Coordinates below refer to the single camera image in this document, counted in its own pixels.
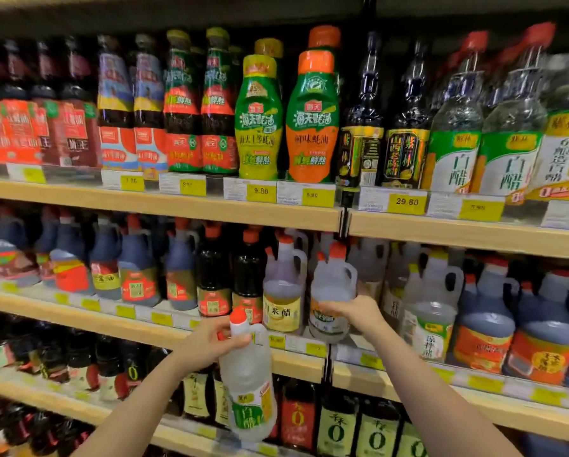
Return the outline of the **person's right hand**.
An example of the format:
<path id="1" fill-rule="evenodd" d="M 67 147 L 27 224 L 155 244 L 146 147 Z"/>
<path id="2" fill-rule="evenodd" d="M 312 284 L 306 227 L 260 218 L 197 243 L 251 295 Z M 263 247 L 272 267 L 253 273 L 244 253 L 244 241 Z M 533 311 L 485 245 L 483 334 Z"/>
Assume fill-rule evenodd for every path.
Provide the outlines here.
<path id="1" fill-rule="evenodd" d="M 384 341 L 396 336 L 371 297 L 359 295 L 355 300 L 359 303 L 359 308 L 356 310 L 358 331 L 368 342 Z"/>

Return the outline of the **clear vinegar jug orange label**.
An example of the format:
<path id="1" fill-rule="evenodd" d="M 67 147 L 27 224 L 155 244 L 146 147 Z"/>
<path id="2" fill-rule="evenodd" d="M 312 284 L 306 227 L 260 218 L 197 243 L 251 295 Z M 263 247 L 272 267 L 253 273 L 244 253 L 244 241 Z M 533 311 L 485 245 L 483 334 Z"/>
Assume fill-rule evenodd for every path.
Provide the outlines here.
<path id="1" fill-rule="evenodd" d="M 326 344 L 339 343 L 349 332 L 349 322 L 342 314 L 319 307 L 322 301 L 350 302 L 356 297 L 357 270 L 346 257 L 346 245 L 333 242 L 328 258 L 318 263 L 311 285 L 309 331 Z"/>

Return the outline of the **clear vinegar jug green label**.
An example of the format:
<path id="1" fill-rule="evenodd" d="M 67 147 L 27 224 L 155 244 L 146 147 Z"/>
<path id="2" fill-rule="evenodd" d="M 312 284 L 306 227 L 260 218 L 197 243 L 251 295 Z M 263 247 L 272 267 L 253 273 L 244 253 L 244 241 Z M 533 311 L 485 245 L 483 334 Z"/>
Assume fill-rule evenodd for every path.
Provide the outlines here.
<path id="1" fill-rule="evenodd" d="M 261 323 L 249 323 L 243 307 L 232 310 L 229 325 L 232 336 L 251 336 L 248 345 L 219 359 L 229 427 L 242 442 L 258 443 L 269 437 L 278 418 L 269 335 Z"/>

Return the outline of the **pale rice vinegar jug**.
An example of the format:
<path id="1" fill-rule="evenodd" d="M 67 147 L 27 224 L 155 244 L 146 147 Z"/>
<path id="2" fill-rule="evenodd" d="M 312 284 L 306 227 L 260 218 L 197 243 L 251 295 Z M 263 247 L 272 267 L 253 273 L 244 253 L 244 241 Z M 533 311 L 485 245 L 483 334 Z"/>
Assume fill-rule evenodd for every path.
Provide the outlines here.
<path id="1" fill-rule="evenodd" d="M 295 239 L 278 239 L 278 256 L 269 260 L 263 281 L 263 325 L 271 331 L 301 335 L 308 257 L 295 248 Z"/>

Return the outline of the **dark bottle cream label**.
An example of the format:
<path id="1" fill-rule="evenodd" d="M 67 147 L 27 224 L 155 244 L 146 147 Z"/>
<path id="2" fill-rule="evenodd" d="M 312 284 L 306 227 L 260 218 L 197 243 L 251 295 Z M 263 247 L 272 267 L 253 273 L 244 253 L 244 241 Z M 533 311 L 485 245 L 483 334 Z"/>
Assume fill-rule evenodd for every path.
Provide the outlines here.
<path id="1" fill-rule="evenodd" d="M 211 368 L 203 368 L 183 378 L 183 411 L 187 417 L 203 423 L 213 422 L 215 406 L 210 396 L 212 384 Z"/>

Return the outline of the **dark bottle orange cap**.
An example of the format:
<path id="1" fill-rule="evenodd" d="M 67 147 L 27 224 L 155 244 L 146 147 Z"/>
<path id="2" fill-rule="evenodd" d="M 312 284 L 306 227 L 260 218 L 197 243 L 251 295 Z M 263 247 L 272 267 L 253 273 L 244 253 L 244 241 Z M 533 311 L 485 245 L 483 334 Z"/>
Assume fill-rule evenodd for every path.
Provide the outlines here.
<path id="1" fill-rule="evenodd" d="M 267 254 L 260 242 L 260 228 L 243 231 L 242 245 L 233 261 L 233 309 L 242 308 L 250 324 L 263 322 L 265 268 Z"/>
<path id="2" fill-rule="evenodd" d="M 230 314 L 232 277 L 219 222 L 209 222 L 204 228 L 204 239 L 197 251 L 196 277 L 200 316 L 210 318 Z"/>

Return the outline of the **black shelf upright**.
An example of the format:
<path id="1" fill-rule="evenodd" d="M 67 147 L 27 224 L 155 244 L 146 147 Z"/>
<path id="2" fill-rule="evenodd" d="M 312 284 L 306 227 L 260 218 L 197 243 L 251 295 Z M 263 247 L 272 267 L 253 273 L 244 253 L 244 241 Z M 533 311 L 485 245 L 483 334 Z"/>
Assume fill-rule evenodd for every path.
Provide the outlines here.
<path id="1" fill-rule="evenodd" d="M 349 230 L 349 213 L 354 206 L 355 193 L 347 191 L 342 187 L 338 188 L 339 206 L 341 207 L 341 219 L 339 225 L 339 238 L 345 239 Z"/>

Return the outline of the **clear jug yellow green label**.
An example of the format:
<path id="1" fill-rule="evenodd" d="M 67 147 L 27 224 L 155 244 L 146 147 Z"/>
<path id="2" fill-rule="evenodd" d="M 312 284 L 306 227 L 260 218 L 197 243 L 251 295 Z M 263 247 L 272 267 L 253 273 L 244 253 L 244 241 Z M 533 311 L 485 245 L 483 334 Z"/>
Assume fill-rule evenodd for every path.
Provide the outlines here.
<path id="1" fill-rule="evenodd" d="M 441 247 L 430 250 L 422 273 L 409 265 L 400 335 L 424 360 L 445 362 L 464 283 L 463 269 Z"/>

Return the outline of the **dark bottle green label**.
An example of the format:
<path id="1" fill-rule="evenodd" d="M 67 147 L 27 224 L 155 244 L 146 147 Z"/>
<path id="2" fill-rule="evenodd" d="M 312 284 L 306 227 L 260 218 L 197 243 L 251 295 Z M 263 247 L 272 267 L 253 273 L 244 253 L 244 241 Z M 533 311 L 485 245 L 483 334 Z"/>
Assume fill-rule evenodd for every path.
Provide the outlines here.
<path id="1" fill-rule="evenodd" d="M 354 457 L 392 457 L 400 417 L 391 401 L 364 398 Z"/>
<path id="2" fill-rule="evenodd" d="M 358 398 L 331 387 L 321 403 L 317 433 L 318 457 L 350 457 L 359 412 Z"/>
<path id="3" fill-rule="evenodd" d="M 428 457 L 425 445 L 416 427 L 405 421 L 395 457 Z"/>

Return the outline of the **dark jug orange label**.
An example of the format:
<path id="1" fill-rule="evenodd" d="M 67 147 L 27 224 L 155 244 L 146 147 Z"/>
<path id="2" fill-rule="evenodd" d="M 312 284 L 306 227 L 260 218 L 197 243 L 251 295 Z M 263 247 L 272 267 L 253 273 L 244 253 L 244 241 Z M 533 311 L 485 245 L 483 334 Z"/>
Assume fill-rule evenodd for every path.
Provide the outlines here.
<path id="1" fill-rule="evenodd" d="M 508 271 L 508 260 L 487 258 L 479 277 L 465 276 L 449 357 L 453 365 L 502 374 L 516 330 L 514 316 L 504 299 L 506 286 L 509 291 L 519 289 Z"/>
<path id="2" fill-rule="evenodd" d="M 569 369 L 569 270 L 556 268 L 537 291 L 522 283 L 518 327 L 503 365 L 508 376 L 562 386 Z"/>

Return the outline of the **row of dark sauce bottles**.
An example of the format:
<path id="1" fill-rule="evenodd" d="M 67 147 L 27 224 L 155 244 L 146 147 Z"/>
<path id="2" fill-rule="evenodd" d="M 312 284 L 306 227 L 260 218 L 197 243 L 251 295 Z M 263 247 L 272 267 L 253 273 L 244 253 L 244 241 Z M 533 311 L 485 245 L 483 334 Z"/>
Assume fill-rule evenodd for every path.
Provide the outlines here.
<path id="1" fill-rule="evenodd" d="M 170 350 L 0 312 L 0 368 L 123 400 Z"/>

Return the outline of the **dark glass vinegar bottle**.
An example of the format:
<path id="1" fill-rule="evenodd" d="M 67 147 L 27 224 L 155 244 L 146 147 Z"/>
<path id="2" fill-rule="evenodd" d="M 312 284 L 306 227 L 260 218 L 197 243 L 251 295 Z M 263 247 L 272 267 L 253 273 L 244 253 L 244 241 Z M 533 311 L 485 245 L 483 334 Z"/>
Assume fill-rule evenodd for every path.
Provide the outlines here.
<path id="1" fill-rule="evenodd" d="M 369 31 L 359 93 L 340 129 L 335 182 L 349 195 L 359 192 L 363 186 L 374 186 L 378 175 L 385 133 L 380 108 L 380 50 L 380 34 Z"/>
<path id="2" fill-rule="evenodd" d="M 429 44 L 416 39 L 401 78 L 402 95 L 386 133 L 386 157 L 380 186 L 418 189 L 431 129 L 427 107 L 426 55 Z"/>

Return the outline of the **green squeeze bottle yellow cap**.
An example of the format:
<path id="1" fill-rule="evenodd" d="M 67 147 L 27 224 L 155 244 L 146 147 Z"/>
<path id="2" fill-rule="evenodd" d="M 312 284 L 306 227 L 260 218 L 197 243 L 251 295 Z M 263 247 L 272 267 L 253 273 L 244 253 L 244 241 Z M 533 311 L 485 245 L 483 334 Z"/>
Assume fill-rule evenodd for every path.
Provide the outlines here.
<path id="1" fill-rule="evenodd" d="M 262 54 L 247 55 L 243 59 L 243 81 L 235 105 L 241 178 L 277 181 L 283 120 L 275 59 Z"/>
<path id="2" fill-rule="evenodd" d="M 284 100 L 284 87 L 282 75 L 284 72 L 283 58 L 284 58 L 284 45 L 282 41 L 273 37 L 266 37 L 255 41 L 255 53 L 267 55 L 274 58 L 276 63 L 276 82 L 278 84 L 278 91 L 280 99 L 283 104 Z"/>

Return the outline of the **clear vinegar bottle green label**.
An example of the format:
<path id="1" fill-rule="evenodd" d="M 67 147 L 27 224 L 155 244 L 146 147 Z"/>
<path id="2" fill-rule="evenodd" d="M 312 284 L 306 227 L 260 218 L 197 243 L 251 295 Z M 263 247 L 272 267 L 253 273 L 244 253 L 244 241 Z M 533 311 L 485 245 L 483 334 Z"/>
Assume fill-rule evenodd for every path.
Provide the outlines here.
<path id="1" fill-rule="evenodd" d="M 433 117 L 420 188 L 467 194 L 478 157 L 484 115 L 479 96 L 484 81 L 480 59 L 487 30 L 470 32 L 457 53 L 443 101 Z"/>
<path id="2" fill-rule="evenodd" d="M 523 204 L 546 129 L 547 110 L 540 99 L 543 57 L 555 29 L 553 22 L 532 25 L 515 47 L 516 63 L 484 121 L 471 193 L 501 197 L 507 205 Z"/>

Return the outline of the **soy sauce bottle blue label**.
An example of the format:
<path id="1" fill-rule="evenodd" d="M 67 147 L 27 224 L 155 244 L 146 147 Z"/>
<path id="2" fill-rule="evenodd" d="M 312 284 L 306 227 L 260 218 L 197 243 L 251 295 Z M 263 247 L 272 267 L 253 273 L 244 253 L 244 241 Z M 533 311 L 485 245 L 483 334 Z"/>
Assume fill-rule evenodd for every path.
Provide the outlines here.
<path id="1" fill-rule="evenodd" d="M 140 171 L 136 151 L 134 96 L 119 41 L 98 35 L 98 131 L 102 168 Z"/>
<path id="2" fill-rule="evenodd" d="M 157 182 L 160 174 L 167 171 L 164 72 L 155 38 L 138 33 L 135 43 L 133 109 L 137 160 L 144 179 Z"/>

